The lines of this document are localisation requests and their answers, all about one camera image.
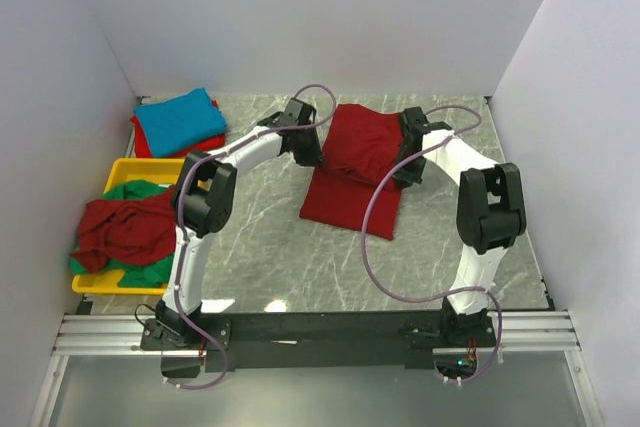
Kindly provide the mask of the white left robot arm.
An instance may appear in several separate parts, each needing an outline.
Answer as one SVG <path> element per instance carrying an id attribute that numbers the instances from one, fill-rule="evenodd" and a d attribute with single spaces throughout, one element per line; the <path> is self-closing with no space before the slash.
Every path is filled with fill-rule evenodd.
<path id="1" fill-rule="evenodd" d="M 187 156 L 174 192 L 176 249 L 170 280 L 155 308 L 156 321 L 176 348 L 189 348 L 205 334 L 199 325 L 205 250 L 231 217 L 237 181 L 285 153 L 301 166 L 319 166 L 316 126 L 258 125 L 226 147 Z"/>

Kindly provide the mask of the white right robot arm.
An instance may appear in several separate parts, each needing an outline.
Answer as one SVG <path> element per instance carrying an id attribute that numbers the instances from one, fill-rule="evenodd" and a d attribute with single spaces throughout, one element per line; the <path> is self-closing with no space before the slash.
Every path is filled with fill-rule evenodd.
<path id="1" fill-rule="evenodd" d="M 497 269 L 516 239 L 526 229 L 521 175 L 513 163 L 499 163 L 479 153 L 454 135 L 447 124 L 404 127 L 395 162 L 422 156 L 393 175 L 396 186 L 422 180 L 427 162 L 438 166 L 458 186 L 456 227 L 463 243 L 454 295 L 442 301 L 439 334 L 444 342 L 460 346 L 491 327 L 487 317 Z"/>

